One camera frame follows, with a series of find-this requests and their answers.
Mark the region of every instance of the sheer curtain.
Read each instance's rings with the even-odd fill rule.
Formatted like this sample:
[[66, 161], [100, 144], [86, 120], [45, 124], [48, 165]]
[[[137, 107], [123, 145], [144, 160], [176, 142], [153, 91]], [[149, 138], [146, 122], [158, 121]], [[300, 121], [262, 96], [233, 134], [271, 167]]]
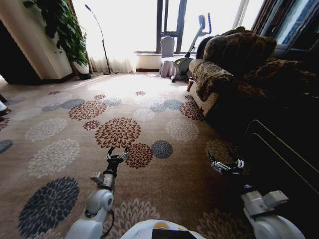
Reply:
[[106, 53], [114, 72], [136, 72], [134, 54], [134, 1], [126, 0], [72, 0], [79, 24], [86, 32], [86, 48], [94, 71], [107, 70], [101, 31], [87, 4], [101, 26]]

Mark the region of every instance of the red flower pattern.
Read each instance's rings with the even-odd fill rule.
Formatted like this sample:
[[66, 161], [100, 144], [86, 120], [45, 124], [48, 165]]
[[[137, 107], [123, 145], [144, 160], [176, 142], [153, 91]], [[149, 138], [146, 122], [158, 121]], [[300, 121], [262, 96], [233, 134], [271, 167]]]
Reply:
[[150, 147], [144, 143], [134, 143], [130, 147], [129, 157], [125, 161], [130, 168], [144, 168], [152, 160]]
[[145, 95], [146, 93], [145, 93], [144, 91], [137, 91], [137, 92], [135, 92], [135, 94], [136, 94], [137, 96], [143, 96], [143, 95]]
[[83, 125], [83, 128], [84, 128], [85, 130], [94, 130], [94, 129], [97, 128], [99, 125], [100, 125], [100, 122], [98, 122], [97, 120], [92, 120], [92, 121], [86, 122], [86, 123]]
[[57, 94], [60, 94], [61, 92], [60, 91], [52, 91], [49, 93], [49, 95], [57, 95]]
[[0, 131], [8, 126], [9, 119], [8, 118], [0, 118]]
[[191, 118], [192, 120], [204, 120], [203, 117], [203, 110], [201, 110], [195, 101], [189, 101], [184, 103], [180, 108], [180, 112], [187, 116], [188, 118]]
[[103, 147], [125, 147], [140, 136], [141, 127], [133, 119], [117, 118], [100, 126], [95, 133], [98, 145]]
[[106, 97], [105, 95], [96, 95], [94, 99], [101, 100], [101, 99], [104, 99], [105, 97]]
[[87, 101], [69, 111], [69, 117], [73, 120], [89, 120], [102, 114], [106, 110], [106, 104], [100, 101]]

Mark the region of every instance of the floor lamp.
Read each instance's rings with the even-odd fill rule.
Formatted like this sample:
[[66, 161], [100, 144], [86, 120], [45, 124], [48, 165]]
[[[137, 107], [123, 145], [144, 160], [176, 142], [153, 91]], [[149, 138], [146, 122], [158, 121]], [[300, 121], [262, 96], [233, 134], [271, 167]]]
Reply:
[[106, 58], [106, 62], [108, 63], [108, 69], [109, 69], [109, 72], [104, 72], [103, 74], [104, 74], [104, 75], [110, 75], [110, 73], [111, 73], [110, 64], [109, 64], [109, 59], [108, 59], [108, 57], [107, 57], [107, 55], [106, 55], [106, 51], [105, 51], [104, 36], [103, 36], [102, 29], [101, 29], [101, 27], [100, 27], [99, 21], [97, 20], [96, 16], [95, 16], [94, 13], [92, 12], [92, 10], [89, 8], [89, 6], [87, 6], [87, 5], [85, 4], [85, 7], [93, 14], [93, 16], [94, 16], [96, 22], [98, 23], [99, 29], [100, 29], [100, 31], [101, 31], [103, 49], [104, 49], [105, 58]]

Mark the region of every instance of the window frame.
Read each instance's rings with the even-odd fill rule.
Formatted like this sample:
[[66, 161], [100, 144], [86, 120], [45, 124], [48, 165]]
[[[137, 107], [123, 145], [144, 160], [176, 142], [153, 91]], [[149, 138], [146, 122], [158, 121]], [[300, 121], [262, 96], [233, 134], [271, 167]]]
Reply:
[[[162, 31], [162, 18], [163, 18], [163, 1], [165, 1], [164, 9], [164, 31]], [[168, 2], [169, 0], [157, 1], [157, 30], [156, 30], [156, 50], [155, 51], [135, 51], [136, 54], [161, 54], [160, 41], [162, 37], [170, 36], [177, 37], [175, 55], [186, 54], [187, 52], [181, 51], [183, 33], [184, 33], [184, 20], [186, 14], [187, 0], [179, 0], [179, 9], [177, 17], [176, 31], [167, 31], [167, 19], [168, 19]], [[243, 21], [246, 13], [249, 0], [241, 0], [240, 7], [236, 13], [236, 17], [233, 26], [237, 26]]]

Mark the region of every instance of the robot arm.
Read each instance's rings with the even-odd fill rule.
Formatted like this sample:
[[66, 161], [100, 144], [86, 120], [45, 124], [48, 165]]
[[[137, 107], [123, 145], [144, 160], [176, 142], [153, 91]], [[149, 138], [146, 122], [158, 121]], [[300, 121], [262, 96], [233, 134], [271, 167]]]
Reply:
[[[208, 152], [211, 167], [227, 176], [242, 177], [245, 162], [228, 151], [236, 161], [235, 164], [218, 162], [211, 152]], [[274, 214], [275, 207], [288, 201], [281, 191], [274, 191], [262, 196], [258, 191], [250, 191], [241, 196], [244, 201], [244, 213], [251, 223], [257, 239], [305, 239], [302, 232], [289, 220]]]
[[109, 163], [107, 169], [92, 173], [91, 180], [97, 184], [98, 190], [86, 201], [86, 208], [68, 231], [65, 239], [99, 239], [102, 236], [103, 221], [113, 204], [114, 183], [117, 168], [129, 156], [129, 147], [120, 155], [113, 155], [111, 148], [105, 155]]

